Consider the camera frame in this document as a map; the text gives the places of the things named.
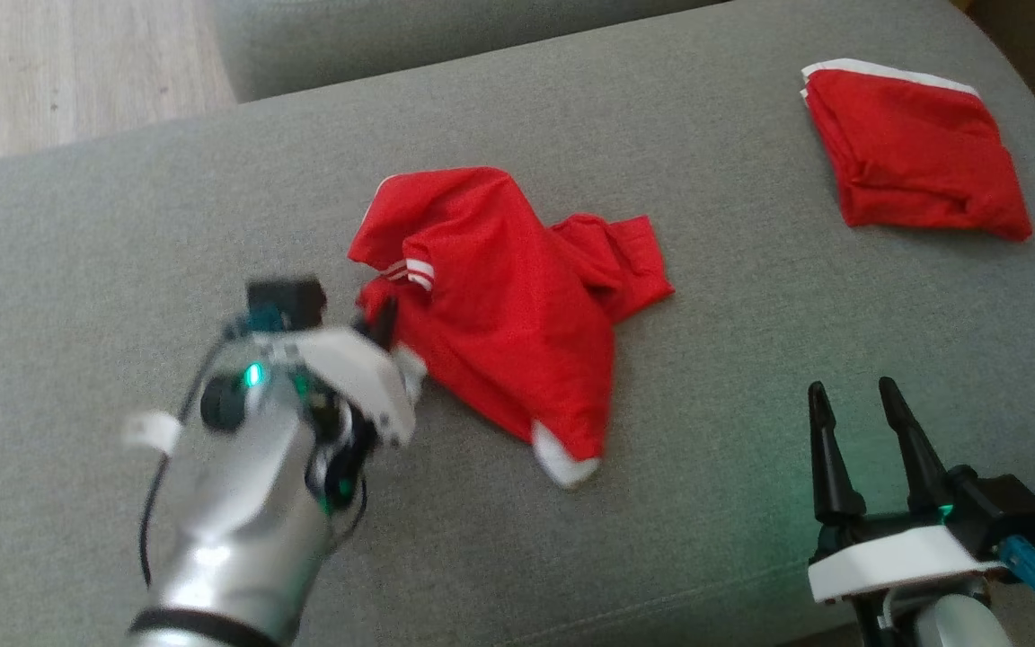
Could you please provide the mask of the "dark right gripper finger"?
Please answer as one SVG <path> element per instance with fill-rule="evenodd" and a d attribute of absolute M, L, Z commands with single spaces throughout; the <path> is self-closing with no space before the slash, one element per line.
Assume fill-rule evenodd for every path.
<path fill-rule="evenodd" d="M 880 404 L 888 425 L 895 431 L 907 479 L 907 506 L 911 513 L 940 513 L 949 504 L 944 489 L 946 470 L 933 450 L 923 427 L 909 409 L 894 378 L 879 378 Z"/>
<path fill-rule="evenodd" d="M 844 524 L 865 514 L 865 500 L 855 491 L 836 438 L 836 415 L 821 382 L 808 389 L 810 473 L 814 516 L 821 524 Z"/>

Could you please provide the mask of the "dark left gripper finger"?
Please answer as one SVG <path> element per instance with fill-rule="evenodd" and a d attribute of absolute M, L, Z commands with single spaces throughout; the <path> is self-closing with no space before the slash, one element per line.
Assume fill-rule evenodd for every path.
<path fill-rule="evenodd" d="M 397 326 L 397 298 L 388 297 L 365 314 L 365 337 L 385 351 L 394 346 Z"/>

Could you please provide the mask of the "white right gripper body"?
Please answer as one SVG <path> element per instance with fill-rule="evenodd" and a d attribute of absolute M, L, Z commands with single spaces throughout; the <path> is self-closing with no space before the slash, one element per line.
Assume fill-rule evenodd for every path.
<path fill-rule="evenodd" d="M 818 533 L 818 550 L 808 566 L 814 602 L 837 602 L 896 587 L 1004 568 L 993 557 L 975 557 L 940 524 L 917 526 L 854 545 L 845 537 L 842 525 L 823 524 Z"/>

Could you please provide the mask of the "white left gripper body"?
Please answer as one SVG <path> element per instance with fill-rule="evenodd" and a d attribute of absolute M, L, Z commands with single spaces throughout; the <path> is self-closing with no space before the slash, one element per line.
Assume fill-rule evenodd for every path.
<path fill-rule="evenodd" d="M 322 328 L 288 336 L 301 363 L 331 386 L 379 437 L 410 445 L 418 425 L 418 372 L 408 355 L 385 350 L 352 328 Z"/>

